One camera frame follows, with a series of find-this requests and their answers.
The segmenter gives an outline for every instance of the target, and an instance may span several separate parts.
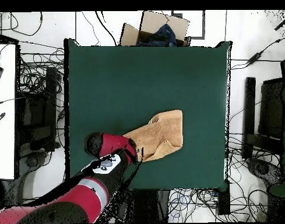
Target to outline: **white floor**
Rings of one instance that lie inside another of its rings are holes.
[[[187,36],[201,36],[201,11],[176,11],[183,13],[183,18],[190,20]],[[164,11],[165,14],[170,15],[171,11]],[[40,13],[13,13],[18,22],[18,31],[24,33],[33,33],[36,31],[40,24]],[[105,26],[112,33],[115,40],[119,43],[119,38],[124,22],[129,23],[135,28],[139,28],[142,11],[131,12],[104,12]],[[12,30],[5,30],[2,34],[16,38],[20,41],[28,41],[32,43],[45,44],[53,46],[55,48],[44,47],[37,44],[20,43],[21,53],[53,53],[56,51],[56,47],[63,47],[64,38],[76,39],[82,46],[95,45],[99,40],[101,46],[113,46],[113,40],[108,33],[103,29],[98,22],[94,12],[84,12],[87,20],[93,25],[87,22],[82,12],[43,12],[43,23],[41,29],[34,36],[25,36],[23,34],[15,33]],[[3,29],[9,28],[10,18],[9,13],[2,15]],[[191,46],[210,46],[214,47],[221,41],[232,41],[233,49],[231,51],[231,58],[233,59],[231,64],[244,64],[246,60],[252,57],[255,53],[263,50],[267,45],[275,40],[285,37],[285,28],[274,31],[274,21],[270,17],[270,14],[266,14],[263,10],[207,10],[206,11],[206,33],[204,40],[192,40]],[[25,55],[26,61],[32,61],[32,56]],[[285,40],[279,44],[274,44],[269,47],[263,54],[260,60],[269,61],[257,61],[253,65],[245,69],[236,69],[231,72],[231,100],[230,100],[230,116],[243,109],[244,104],[244,82],[248,76],[256,77],[256,101],[260,99],[260,88],[263,81],[273,78],[279,78],[282,76],[280,69],[280,61],[285,59]],[[258,128],[259,120],[259,104],[256,105],[256,125]],[[59,128],[63,127],[63,121],[59,122]],[[233,118],[230,123],[231,133],[242,133],[242,114]],[[240,135],[232,135],[232,137],[240,140]],[[64,176],[64,149],[57,149],[53,155],[50,163],[40,168],[38,171],[29,174],[25,188],[24,197],[33,198],[39,197],[57,186]],[[263,182],[260,179],[252,176],[245,167],[232,169],[232,178],[239,183],[243,188],[245,196],[247,197],[249,192],[260,188],[265,190]],[[241,189],[237,184],[231,185],[232,199],[242,196]],[[181,202],[186,202],[186,197],[181,197]],[[244,199],[239,199],[242,202],[235,200],[232,204],[246,204]],[[253,193],[251,196],[256,204],[266,204],[266,197],[261,192]],[[185,208],[183,203],[179,204],[175,210],[173,210],[170,221],[181,222],[186,216],[187,222],[210,222],[215,221],[213,214],[208,208],[202,206],[188,205],[187,212],[182,211]],[[233,205],[233,209],[241,209],[243,206]],[[182,217],[179,217],[177,212],[181,212]],[[239,211],[249,213],[248,208]],[[248,215],[236,214],[240,221],[245,221]]]

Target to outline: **white desk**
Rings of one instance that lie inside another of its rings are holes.
[[[15,98],[15,45],[5,47],[0,56],[3,73],[0,78],[0,102]],[[15,101],[0,104],[0,179],[14,179]]]

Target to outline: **green tabletop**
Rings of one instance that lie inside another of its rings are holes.
[[[130,188],[223,187],[229,46],[81,47],[70,40],[70,176],[91,161],[87,134],[123,135],[180,109],[183,147],[143,163]]]

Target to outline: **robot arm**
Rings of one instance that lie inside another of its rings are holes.
[[[90,155],[100,155],[100,151],[102,151],[102,154],[106,155],[104,147],[108,148],[108,142],[112,142],[112,140],[116,142],[118,136],[112,136],[114,139],[110,139],[111,135],[102,134],[102,138],[104,135],[107,139],[106,142],[104,139],[98,147],[98,153],[92,151],[85,144],[86,152]],[[94,223],[120,187],[125,170],[131,164],[131,154],[136,154],[133,141],[122,136],[118,140],[119,144],[114,144],[114,154],[107,154],[102,159],[94,158],[91,164],[83,168],[78,175],[80,179],[77,185],[64,195],[40,206],[28,206],[28,204],[22,207],[14,206],[2,209],[0,210],[0,224]]]

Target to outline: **folded cloth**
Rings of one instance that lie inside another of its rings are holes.
[[[147,125],[124,135],[136,143],[138,159],[143,162],[169,155],[182,147],[182,111],[173,110],[158,113]]]

